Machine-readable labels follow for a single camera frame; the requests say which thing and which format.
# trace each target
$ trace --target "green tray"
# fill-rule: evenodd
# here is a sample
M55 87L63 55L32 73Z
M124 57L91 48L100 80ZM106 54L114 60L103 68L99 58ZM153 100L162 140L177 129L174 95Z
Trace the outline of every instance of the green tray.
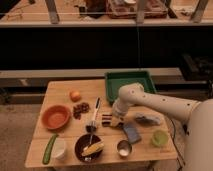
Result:
M112 105L118 97L121 86L131 83L141 83L147 93L156 93L155 86L148 71L107 72L105 73L106 96Z

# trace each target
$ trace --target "small metal container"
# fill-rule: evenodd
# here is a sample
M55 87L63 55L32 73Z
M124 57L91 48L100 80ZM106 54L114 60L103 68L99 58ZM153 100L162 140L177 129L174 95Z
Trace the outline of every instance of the small metal container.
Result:
M132 152L132 145L127 140L121 140L117 144L117 151L121 157L127 157Z

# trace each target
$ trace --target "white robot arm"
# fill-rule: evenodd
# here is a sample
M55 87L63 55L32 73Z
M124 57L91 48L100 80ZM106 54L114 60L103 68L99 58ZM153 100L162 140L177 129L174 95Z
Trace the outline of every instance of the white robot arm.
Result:
M143 105L188 124L184 171L213 171L213 99L199 102L144 92L139 83L121 87L112 114L124 117Z

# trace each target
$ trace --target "box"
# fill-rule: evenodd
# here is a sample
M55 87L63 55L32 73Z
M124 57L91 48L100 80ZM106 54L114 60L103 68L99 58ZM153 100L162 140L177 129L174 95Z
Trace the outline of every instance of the box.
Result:
M137 14L136 4L128 5L124 0L107 0L106 12L110 18L135 18ZM148 0L145 9L145 18L166 18L168 8L160 0Z
M148 71L105 73L106 97L110 105L117 99L118 90L121 86L136 82L144 86L145 92L156 93L154 83Z

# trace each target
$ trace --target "orange plastic bowl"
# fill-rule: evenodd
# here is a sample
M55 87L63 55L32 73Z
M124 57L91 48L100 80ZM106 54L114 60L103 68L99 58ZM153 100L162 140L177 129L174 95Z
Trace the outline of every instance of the orange plastic bowl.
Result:
M71 116L70 110L62 105L49 107L42 115L42 124L50 130L63 127Z

